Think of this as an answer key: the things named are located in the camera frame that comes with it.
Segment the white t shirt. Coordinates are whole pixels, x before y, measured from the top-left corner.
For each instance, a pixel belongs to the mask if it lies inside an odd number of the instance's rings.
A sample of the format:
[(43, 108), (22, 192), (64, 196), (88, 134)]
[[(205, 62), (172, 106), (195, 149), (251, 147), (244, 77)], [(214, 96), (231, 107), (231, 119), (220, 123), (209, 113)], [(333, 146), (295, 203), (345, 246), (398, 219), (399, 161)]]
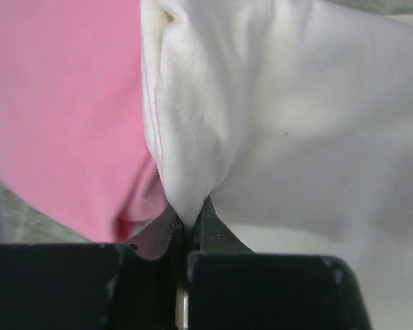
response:
[(413, 14), (329, 1), (142, 1), (147, 144), (194, 224), (333, 254), (375, 329), (413, 329)]

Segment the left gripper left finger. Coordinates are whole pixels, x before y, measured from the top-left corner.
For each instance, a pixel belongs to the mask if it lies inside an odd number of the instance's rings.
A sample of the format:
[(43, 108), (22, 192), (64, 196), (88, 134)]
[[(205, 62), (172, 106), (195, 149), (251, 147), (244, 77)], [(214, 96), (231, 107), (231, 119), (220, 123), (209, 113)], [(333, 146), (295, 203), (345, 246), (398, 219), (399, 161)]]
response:
[(175, 329), (183, 227), (126, 243), (1, 244), (0, 329)]

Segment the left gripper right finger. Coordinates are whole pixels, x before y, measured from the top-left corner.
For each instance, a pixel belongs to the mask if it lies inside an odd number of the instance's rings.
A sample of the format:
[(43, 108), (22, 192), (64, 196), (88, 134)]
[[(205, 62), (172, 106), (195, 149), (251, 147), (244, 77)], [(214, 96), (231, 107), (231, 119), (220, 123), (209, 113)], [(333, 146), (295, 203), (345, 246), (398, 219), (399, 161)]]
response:
[(190, 329), (370, 329), (354, 272), (340, 258), (258, 254), (204, 202), (187, 257)]

